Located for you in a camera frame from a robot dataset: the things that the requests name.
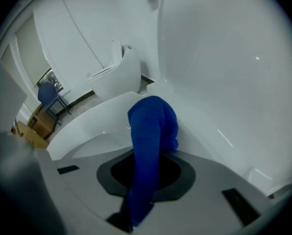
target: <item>chair leg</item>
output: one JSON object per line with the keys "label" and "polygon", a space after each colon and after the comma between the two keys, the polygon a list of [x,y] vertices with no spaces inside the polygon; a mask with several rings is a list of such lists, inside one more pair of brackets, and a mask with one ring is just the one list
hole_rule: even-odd
{"label": "chair leg", "polygon": [[58,101],[59,101],[59,103],[64,107],[64,109],[65,109],[70,115],[72,115],[71,112],[67,109],[67,105],[63,102],[63,100],[62,100],[60,97],[58,97]]}
{"label": "chair leg", "polygon": [[55,118],[53,118],[53,120],[55,120],[55,121],[58,123],[58,125],[61,126],[61,124],[60,124],[59,121],[58,121],[58,120],[60,120],[60,118],[57,117],[57,116],[54,114],[54,112],[53,112],[52,110],[50,110],[50,109],[48,109],[48,110],[54,115]]}

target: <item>black slot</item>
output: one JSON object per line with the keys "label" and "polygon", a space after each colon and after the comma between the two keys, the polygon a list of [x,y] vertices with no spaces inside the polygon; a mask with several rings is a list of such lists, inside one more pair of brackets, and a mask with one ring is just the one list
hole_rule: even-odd
{"label": "black slot", "polygon": [[252,223],[260,215],[258,212],[252,208],[252,206],[247,202],[247,200],[236,190],[229,189],[222,191],[222,194],[230,204],[230,206],[235,211],[236,215],[239,217],[240,221],[244,226]]}
{"label": "black slot", "polygon": [[78,169],[79,169],[79,167],[77,167],[76,165],[71,165],[71,166],[59,168],[57,170],[58,170],[59,174],[61,175],[61,174],[68,173],[68,172],[78,170]]}

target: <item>gray floor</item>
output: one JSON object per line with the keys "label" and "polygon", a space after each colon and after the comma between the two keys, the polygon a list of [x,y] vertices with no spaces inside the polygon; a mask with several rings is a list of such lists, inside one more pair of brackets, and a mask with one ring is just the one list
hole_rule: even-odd
{"label": "gray floor", "polygon": [[[147,93],[147,85],[148,83],[144,80],[141,80],[141,84],[140,84],[140,91],[138,94],[140,95],[144,95]],[[47,139],[48,142],[51,142],[52,139],[68,124],[70,123],[74,118],[78,117],[79,115],[81,115],[82,113],[84,113],[85,111],[95,107],[98,104],[101,104],[103,101],[98,98],[98,96],[96,94],[86,98],[85,100],[83,100],[82,102],[78,103],[77,105],[75,105],[74,107],[71,108],[71,113],[72,115],[70,115],[69,113],[63,113],[60,116],[61,119],[61,126],[57,124],[56,129],[54,131],[54,133]]]}

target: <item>blue fabric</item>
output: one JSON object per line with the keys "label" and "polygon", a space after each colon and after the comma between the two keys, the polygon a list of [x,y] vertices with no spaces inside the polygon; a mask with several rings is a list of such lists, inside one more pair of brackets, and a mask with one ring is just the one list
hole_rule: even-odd
{"label": "blue fabric", "polygon": [[38,89],[38,100],[48,109],[57,99],[59,95],[53,84],[46,82]]}
{"label": "blue fabric", "polygon": [[134,183],[127,199],[133,226],[138,226],[152,208],[159,187],[159,150],[176,149],[178,124],[171,106],[158,96],[146,97],[129,111],[134,147]]}

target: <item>blue chair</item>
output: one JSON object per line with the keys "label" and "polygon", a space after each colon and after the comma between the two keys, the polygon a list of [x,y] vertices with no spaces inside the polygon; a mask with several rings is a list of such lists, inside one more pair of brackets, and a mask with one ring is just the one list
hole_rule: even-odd
{"label": "blue chair", "polygon": [[44,105],[45,107],[44,111],[49,110],[55,117],[56,115],[50,109],[50,107],[55,103],[55,101],[58,101],[63,106],[63,108],[70,115],[72,115],[71,112],[67,109],[67,105],[63,102],[63,100],[60,98],[59,94],[57,93],[56,88],[53,86],[53,84],[50,84],[49,82],[42,84],[40,88],[38,89],[38,100]]}

